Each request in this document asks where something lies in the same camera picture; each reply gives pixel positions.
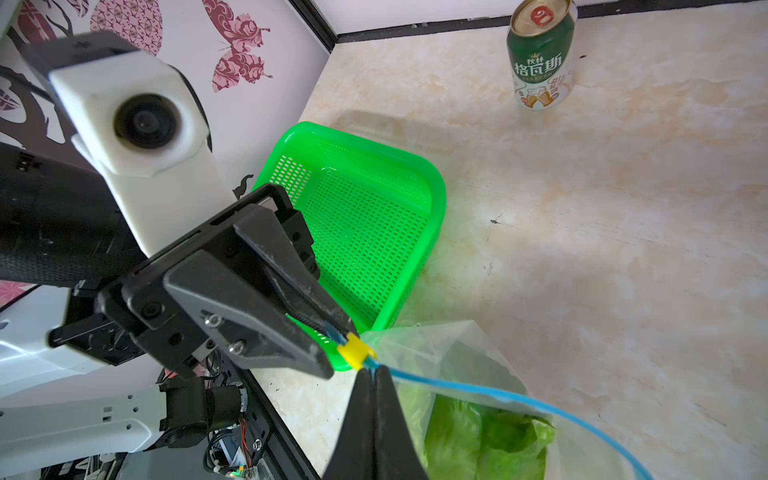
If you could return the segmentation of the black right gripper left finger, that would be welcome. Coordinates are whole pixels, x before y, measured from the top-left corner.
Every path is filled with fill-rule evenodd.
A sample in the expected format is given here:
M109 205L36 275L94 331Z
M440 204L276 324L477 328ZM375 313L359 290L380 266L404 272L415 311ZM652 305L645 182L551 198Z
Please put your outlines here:
M369 370L355 378L334 452L322 476L325 480L375 478L375 389Z

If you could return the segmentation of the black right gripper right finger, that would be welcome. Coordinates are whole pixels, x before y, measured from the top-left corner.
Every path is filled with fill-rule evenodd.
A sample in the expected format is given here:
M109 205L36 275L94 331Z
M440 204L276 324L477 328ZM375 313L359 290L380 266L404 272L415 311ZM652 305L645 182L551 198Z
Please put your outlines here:
M388 367L380 366L375 370L373 392L373 478L427 479Z

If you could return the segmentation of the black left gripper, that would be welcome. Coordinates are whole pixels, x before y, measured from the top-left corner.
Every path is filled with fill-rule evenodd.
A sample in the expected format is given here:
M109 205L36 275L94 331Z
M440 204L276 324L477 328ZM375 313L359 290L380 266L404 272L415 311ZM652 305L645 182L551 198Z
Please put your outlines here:
M51 349L111 365L148 354L185 378L218 349L242 369L329 379L305 327L359 332L318 283L312 242L284 188L268 184L147 257L102 180L1 149L1 276L70 292Z

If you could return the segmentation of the green cabbage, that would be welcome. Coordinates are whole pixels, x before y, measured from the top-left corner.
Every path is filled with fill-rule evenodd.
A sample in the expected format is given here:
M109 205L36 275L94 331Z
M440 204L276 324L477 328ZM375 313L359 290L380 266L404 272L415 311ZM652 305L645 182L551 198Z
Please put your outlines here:
M416 454L431 479L543 479L556 430L547 420L396 386Z

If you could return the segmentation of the clear zip top bag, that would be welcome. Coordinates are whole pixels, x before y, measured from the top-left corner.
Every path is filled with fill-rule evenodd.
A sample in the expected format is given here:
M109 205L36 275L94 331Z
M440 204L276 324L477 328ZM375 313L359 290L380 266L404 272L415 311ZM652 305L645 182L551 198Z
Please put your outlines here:
M433 394L540 417L556 430L543 479L646 479L649 471L610 436L534 398L509 363L472 321L348 334L332 339L357 373L389 368L395 388L417 385Z

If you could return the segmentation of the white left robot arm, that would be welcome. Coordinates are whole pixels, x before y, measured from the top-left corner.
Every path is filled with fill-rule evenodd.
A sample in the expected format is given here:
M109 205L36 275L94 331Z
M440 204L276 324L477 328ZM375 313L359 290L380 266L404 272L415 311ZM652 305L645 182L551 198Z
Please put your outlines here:
M330 378L308 329L354 325L268 184L147 255L94 172L1 149L1 473L186 448L247 411L231 370Z

